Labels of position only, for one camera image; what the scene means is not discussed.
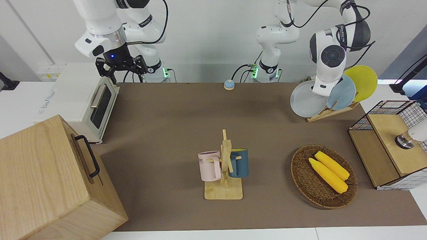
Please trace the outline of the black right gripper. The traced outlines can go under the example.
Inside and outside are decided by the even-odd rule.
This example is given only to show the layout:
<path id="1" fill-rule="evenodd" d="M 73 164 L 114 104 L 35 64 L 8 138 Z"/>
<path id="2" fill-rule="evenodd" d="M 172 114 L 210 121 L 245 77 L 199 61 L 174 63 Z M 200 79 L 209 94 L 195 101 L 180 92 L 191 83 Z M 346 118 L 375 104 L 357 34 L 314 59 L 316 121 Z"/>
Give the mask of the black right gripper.
<path id="1" fill-rule="evenodd" d="M 148 73 L 148 67 L 142 55 L 138 55 L 132 58 L 130 55 L 127 43 L 113 50 L 104 52 L 103 58 L 97 57 L 95 61 L 96 68 L 101 77 L 109 78 L 114 85 L 116 85 L 116 77 L 114 73 L 116 66 L 119 67 L 125 65 L 128 67 L 132 66 L 132 73 L 137 74 L 140 83 L 143 83 L 143 78 Z"/>

